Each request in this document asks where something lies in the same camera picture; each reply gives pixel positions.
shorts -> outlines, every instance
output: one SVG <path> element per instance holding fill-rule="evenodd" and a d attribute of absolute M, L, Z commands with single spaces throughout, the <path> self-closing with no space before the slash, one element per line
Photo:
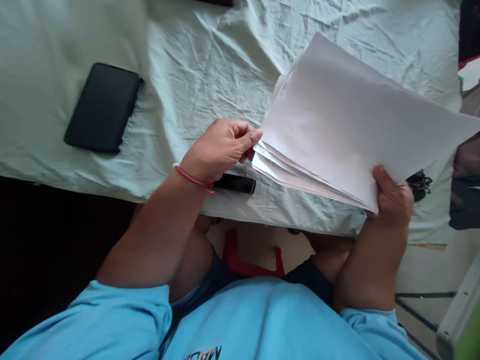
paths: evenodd
<path fill-rule="evenodd" d="M 229 270 L 227 264 L 223 262 L 215 250 L 213 250 L 213 259 L 210 268 L 201 283 L 189 294 L 171 304 L 171 326 L 160 348 L 160 354 L 165 346 L 170 343 L 173 333 L 183 317 L 213 298 L 222 288 L 240 279 L 236 273 Z M 282 279 L 292 284 L 305 285 L 322 299 L 325 304 L 330 307 L 333 306 L 334 286 L 315 266 L 311 257 L 286 274 Z"/>

light green cloth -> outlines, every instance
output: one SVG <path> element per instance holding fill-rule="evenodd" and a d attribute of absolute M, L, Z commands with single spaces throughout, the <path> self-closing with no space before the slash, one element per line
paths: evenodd
<path fill-rule="evenodd" d="M 459 110 L 459 1 L 6 0 L 0 7 L 0 175 L 144 202 L 215 118 L 262 123 L 278 76 L 316 32 L 404 87 Z M 121 153 L 63 136 L 95 62 L 138 72 L 146 86 Z M 355 236 L 365 215 L 257 179 L 252 196 L 218 190 L 208 215 Z M 446 243 L 452 158 L 425 170 L 413 243 Z"/>

red string bracelet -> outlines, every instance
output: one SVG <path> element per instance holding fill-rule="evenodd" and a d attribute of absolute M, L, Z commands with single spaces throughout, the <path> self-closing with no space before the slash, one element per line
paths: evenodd
<path fill-rule="evenodd" d="M 185 179 L 188 179 L 190 180 L 192 183 L 195 183 L 195 184 L 198 184 L 198 185 L 201 185 L 203 186 L 204 188 L 206 188 L 206 192 L 213 195 L 215 194 L 215 191 L 210 191 L 210 188 L 214 185 L 214 184 L 206 184 L 206 183 L 203 183 L 203 182 L 200 182 L 196 179 L 194 179 L 193 177 L 189 176 L 185 171 L 182 170 L 182 168 L 180 167 L 180 164 L 178 162 L 174 163 L 173 164 L 173 167 L 175 168 L 175 170 L 177 170 Z"/>

stack of paper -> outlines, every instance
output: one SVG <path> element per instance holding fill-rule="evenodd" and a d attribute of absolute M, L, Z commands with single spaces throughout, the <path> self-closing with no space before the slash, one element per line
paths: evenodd
<path fill-rule="evenodd" d="M 278 78 L 261 127 L 255 169 L 377 214 L 376 165 L 400 183 L 480 131 L 480 120 L 404 89 L 317 33 Z"/>

hand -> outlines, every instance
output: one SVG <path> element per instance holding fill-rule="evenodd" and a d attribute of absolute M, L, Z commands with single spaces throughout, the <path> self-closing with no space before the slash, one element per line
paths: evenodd
<path fill-rule="evenodd" d="M 252 146 L 262 137 L 246 121 L 216 119 L 183 157 L 180 167 L 192 178 L 212 184 L 236 163 L 254 158 Z"/>
<path fill-rule="evenodd" d="M 380 187 L 378 194 L 380 211 L 378 215 L 367 211 L 366 215 L 390 226 L 408 226 L 414 209 L 414 195 L 408 184 L 404 181 L 397 185 L 382 165 L 373 169 L 373 177 Z"/>

